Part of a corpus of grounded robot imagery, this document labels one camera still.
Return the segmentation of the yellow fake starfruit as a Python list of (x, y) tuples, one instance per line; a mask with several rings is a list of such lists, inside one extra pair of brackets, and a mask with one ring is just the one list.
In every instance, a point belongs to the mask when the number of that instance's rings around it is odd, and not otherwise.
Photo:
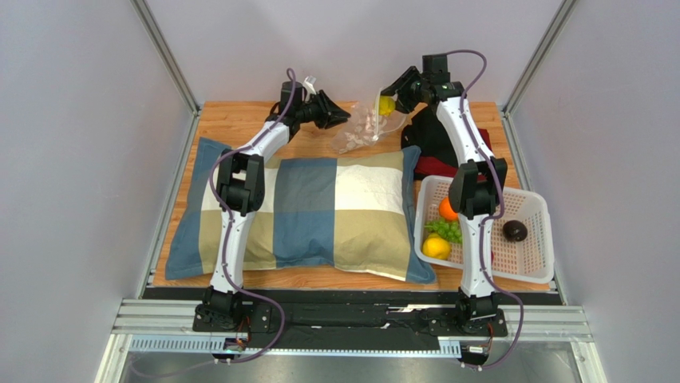
[(390, 96), (380, 96), (378, 98), (378, 115), (389, 116), (396, 110), (396, 101)]

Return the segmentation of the clear dotted zip bag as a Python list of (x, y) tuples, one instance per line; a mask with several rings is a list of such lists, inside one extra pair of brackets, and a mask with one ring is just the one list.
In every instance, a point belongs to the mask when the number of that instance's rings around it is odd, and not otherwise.
[(338, 154), (371, 147), (403, 127), (407, 114), (394, 111), (389, 116), (378, 115), (380, 91), (369, 101), (361, 101), (350, 109), (351, 118), (342, 125), (330, 147)]

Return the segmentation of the orange fake orange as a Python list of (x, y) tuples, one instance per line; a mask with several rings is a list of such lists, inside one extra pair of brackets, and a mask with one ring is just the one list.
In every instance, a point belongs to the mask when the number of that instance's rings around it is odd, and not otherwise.
[(457, 221), (458, 214), (453, 210), (449, 198), (445, 197), (438, 205), (438, 214), (446, 221)]

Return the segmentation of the green fake lettuce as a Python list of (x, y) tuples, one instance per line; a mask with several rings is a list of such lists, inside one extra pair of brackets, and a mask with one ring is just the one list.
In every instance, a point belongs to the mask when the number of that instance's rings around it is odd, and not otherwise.
[(462, 232), (457, 220), (435, 219), (428, 221), (425, 229), (430, 234), (437, 234), (450, 243), (462, 244)]

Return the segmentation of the yellow fake lemon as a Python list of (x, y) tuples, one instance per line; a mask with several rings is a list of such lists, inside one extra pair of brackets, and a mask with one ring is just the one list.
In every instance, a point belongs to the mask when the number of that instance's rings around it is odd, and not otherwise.
[(429, 236), (421, 246), (422, 254), (432, 259), (447, 260), (451, 251), (451, 243), (438, 236)]

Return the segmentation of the dark brown fake food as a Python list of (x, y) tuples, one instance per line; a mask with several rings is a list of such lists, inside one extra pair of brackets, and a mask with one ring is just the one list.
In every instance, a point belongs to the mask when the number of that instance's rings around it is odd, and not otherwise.
[(509, 242), (522, 242), (528, 237), (528, 228), (519, 220), (509, 220), (502, 227), (503, 235)]

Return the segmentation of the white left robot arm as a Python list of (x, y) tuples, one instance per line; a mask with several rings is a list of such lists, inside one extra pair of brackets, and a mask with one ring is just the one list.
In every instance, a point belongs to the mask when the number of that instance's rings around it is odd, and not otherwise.
[(279, 103), (259, 132), (245, 145), (226, 149), (212, 165), (208, 185), (221, 208), (219, 255), (203, 299), (205, 321), (228, 328), (243, 316), (243, 259), (247, 237), (265, 196), (265, 164), (297, 134), (301, 124), (328, 129), (348, 121), (350, 114), (324, 91), (315, 77), (283, 83)]

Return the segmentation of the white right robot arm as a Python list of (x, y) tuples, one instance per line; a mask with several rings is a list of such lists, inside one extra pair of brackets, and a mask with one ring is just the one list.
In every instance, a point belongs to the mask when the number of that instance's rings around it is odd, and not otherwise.
[(469, 110), (469, 88), (452, 81), (449, 53), (422, 58), (381, 91), (395, 97), (396, 110), (411, 113), (419, 104), (434, 110), (457, 156), (457, 173), (449, 186), (449, 202), (461, 216), (464, 270), (456, 309), (462, 324), (493, 319), (498, 311), (492, 264), (492, 225), (504, 214), (503, 187), (508, 165), (483, 141)]

